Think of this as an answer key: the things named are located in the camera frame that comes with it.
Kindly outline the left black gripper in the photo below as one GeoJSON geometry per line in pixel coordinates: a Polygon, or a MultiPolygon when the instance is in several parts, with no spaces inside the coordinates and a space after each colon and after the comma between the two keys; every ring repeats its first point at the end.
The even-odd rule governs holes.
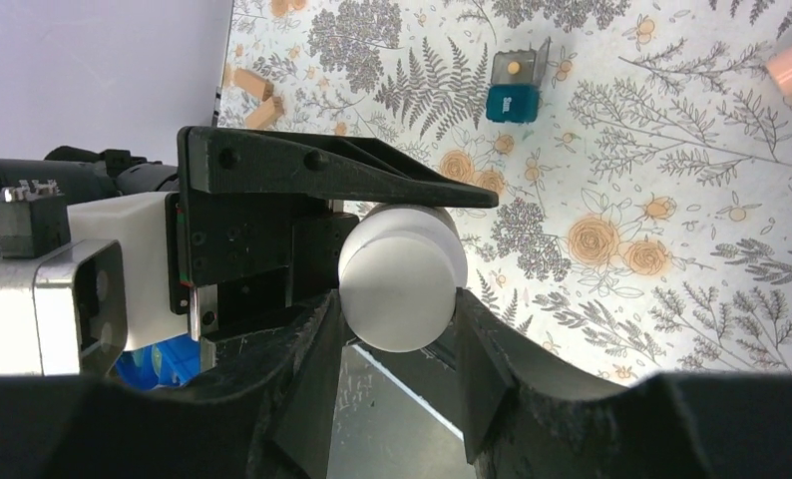
{"type": "Polygon", "coordinates": [[[336,288],[340,251],[359,218],[319,199],[499,204],[497,193],[376,138],[188,126],[177,152],[182,182],[199,191],[165,198],[170,309],[190,334],[247,321],[267,328],[266,313],[336,288]]]}

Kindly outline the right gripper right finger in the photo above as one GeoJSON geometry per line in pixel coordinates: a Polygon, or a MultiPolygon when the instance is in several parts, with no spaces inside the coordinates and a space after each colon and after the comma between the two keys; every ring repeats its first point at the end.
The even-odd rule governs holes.
{"type": "Polygon", "coordinates": [[[459,290],[460,428],[481,478],[792,478],[792,375],[588,374],[459,290]]]}

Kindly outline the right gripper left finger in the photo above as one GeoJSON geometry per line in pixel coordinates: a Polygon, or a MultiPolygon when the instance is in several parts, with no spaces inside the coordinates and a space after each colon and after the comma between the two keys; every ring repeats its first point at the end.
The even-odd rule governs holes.
{"type": "Polygon", "coordinates": [[[0,377],[0,478],[323,478],[345,343],[335,291],[181,388],[0,377]]]}

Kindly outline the white pill bottle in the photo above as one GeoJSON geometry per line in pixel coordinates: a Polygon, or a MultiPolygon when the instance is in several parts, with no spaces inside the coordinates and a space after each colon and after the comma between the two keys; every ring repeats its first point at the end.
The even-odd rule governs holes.
{"type": "Polygon", "coordinates": [[[468,282],[468,261],[445,209],[378,205],[345,240],[338,282],[357,337],[386,352],[411,352],[447,328],[456,292],[468,282]]]}

